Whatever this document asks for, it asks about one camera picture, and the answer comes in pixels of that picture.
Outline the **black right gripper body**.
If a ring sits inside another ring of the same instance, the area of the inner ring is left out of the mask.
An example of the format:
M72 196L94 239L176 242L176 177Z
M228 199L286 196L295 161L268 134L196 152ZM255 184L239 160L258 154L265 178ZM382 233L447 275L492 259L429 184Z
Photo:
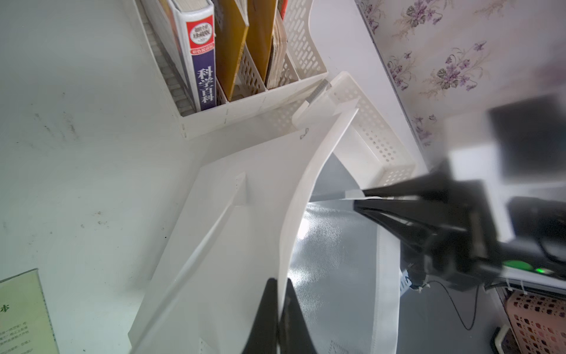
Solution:
M457 291L492 282L502 271L502 252L484 183L455 182L447 205L455 221L439 229L425 254L425 271Z

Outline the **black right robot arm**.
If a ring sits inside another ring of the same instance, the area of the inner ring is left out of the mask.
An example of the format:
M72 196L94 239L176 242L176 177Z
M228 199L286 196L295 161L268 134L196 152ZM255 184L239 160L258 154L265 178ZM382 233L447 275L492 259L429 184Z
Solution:
M398 238L409 269L456 290L488 285L508 268L565 277L565 203L517 196L504 207L513 237L498 238L495 211L480 180L436 171L397 184L312 196L352 209Z

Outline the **white insulated delivery bag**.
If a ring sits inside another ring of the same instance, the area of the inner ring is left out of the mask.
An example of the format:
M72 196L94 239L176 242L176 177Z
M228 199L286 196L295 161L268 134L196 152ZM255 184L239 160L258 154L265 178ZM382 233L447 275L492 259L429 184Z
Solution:
M395 353L399 241L349 201L334 155L357 113L301 109L296 131L203 166L129 333L134 353L241 353L268 279L292 280L317 353Z

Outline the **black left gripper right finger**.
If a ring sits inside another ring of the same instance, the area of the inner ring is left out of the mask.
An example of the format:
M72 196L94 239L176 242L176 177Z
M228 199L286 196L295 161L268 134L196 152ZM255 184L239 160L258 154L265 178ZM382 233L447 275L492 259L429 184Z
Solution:
M279 347L283 354L317 354L290 278L287 279L279 321Z

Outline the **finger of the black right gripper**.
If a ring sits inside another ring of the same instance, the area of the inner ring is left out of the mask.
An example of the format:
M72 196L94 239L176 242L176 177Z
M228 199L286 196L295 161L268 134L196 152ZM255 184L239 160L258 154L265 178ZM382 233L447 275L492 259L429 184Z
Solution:
M430 254L455 234L453 218L436 202L356 200L354 211L397 237L411 253Z
M396 184L369 188L366 190L347 190L326 195L311 196L310 202L333 200L358 200L367 198L389 198L405 196L428 196L440 193L449 186L448 175L442 172L430 173Z

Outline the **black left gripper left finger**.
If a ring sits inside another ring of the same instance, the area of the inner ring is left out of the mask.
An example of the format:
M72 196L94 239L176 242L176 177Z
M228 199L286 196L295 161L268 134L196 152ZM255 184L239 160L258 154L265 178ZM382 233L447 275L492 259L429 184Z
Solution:
M275 354L278 346L277 280L268 279L242 354Z

